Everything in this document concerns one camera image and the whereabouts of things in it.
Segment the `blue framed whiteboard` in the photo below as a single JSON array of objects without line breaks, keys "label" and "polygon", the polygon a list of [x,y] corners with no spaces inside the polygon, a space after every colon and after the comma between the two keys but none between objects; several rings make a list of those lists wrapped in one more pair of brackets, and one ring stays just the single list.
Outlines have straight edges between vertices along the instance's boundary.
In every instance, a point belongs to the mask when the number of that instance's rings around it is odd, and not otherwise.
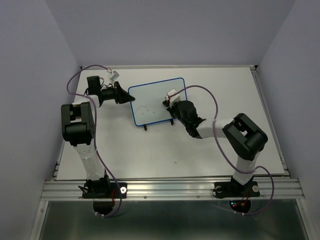
[{"label": "blue framed whiteboard", "polygon": [[128,93],[135,98],[130,102],[134,124],[144,127],[171,120],[163,101],[169,91],[180,91],[185,87],[182,77],[130,86]]}]

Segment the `black whiteboard eraser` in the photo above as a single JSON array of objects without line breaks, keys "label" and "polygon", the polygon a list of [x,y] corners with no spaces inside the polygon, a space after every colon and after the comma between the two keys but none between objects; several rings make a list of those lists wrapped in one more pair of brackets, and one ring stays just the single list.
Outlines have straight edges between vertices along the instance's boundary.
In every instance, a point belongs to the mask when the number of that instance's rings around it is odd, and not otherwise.
[{"label": "black whiteboard eraser", "polygon": [[166,108],[168,108],[170,106],[170,101],[169,100],[164,100],[162,102],[162,105],[165,106]]}]

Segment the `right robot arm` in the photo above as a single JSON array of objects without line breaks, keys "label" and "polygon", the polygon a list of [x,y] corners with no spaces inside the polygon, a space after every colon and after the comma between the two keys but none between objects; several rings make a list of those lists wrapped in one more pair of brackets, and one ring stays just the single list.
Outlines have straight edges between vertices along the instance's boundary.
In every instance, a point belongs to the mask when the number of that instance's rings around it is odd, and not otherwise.
[{"label": "right robot arm", "polygon": [[212,194],[218,199],[259,197],[258,183],[254,181],[257,159],[268,142],[267,134],[246,114],[223,120],[209,120],[198,116],[191,101],[178,100],[162,103],[171,117],[184,126],[186,132],[195,139],[213,138],[219,150],[227,144],[236,160],[229,181],[217,182]]}]

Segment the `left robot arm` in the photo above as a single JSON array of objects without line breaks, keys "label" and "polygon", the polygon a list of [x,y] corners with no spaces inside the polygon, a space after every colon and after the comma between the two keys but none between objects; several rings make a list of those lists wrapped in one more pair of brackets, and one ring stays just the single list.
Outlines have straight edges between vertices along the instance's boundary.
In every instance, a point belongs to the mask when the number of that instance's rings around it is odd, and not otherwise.
[{"label": "left robot arm", "polygon": [[121,188],[126,185],[111,182],[95,145],[96,109],[105,101],[114,100],[116,104],[125,104],[134,101],[135,98],[113,79],[109,85],[103,87],[101,77],[94,75],[87,78],[87,84],[88,87],[81,100],[61,106],[62,136],[74,147],[86,172],[84,185],[78,187],[82,192],[82,198],[121,198],[124,196]]}]

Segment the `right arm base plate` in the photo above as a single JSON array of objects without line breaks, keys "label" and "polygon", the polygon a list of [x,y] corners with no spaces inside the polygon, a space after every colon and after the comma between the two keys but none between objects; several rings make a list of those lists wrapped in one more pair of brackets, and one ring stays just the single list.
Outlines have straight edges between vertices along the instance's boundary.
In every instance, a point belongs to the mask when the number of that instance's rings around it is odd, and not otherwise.
[{"label": "right arm base plate", "polygon": [[242,197],[259,197],[260,190],[256,181],[251,181],[245,185],[238,182],[216,182],[212,189],[212,195],[218,199],[224,198],[242,198]]}]

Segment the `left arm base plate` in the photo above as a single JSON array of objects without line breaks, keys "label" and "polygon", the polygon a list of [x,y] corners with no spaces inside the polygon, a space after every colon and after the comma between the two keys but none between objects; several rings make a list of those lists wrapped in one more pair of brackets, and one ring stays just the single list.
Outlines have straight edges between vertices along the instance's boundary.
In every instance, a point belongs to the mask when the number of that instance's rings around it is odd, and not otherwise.
[{"label": "left arm base plate", "polygon": [[110,187],[102,187],[97,191],[89,189],[87,184],[79,185],[78,188],[82,192],[83,199],[125,199],[127,197],[128,184],[126,182],[119,182],[119,189],[115,182],[110,183]]}]

